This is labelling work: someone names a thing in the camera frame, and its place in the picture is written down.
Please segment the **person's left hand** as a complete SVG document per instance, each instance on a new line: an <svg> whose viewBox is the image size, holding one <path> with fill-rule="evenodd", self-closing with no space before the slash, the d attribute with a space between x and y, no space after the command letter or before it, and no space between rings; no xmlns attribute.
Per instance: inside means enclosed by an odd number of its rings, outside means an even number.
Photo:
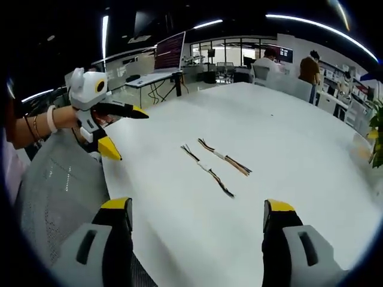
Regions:
<svg viewBox="0 0 383 287"><path fill-rule="evenodd" d="M53 111L53 121L57 129L77 128L77 110L71 105L57 108Z"/></svg>

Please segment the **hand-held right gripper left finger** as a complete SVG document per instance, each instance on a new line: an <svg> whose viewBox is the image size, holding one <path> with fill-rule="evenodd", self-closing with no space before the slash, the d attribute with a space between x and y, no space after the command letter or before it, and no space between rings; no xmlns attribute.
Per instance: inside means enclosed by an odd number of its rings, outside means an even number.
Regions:
<svg viewBox="0 0 383 287"><path fill-rule="evenodd" d="M132 199L105 202L60 248L51 272L60 286L132 286Z"/></svg>

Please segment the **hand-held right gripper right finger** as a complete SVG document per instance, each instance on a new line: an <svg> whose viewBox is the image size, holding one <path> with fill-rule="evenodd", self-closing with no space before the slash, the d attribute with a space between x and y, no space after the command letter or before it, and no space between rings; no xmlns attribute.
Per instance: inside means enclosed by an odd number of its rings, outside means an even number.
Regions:
<svg viewBox="0 0 383 287"><path fill-rule="evenodd" d="M265 200L262 252L263 286L337 286L348 274L333 246L283 201Z"/></svg>

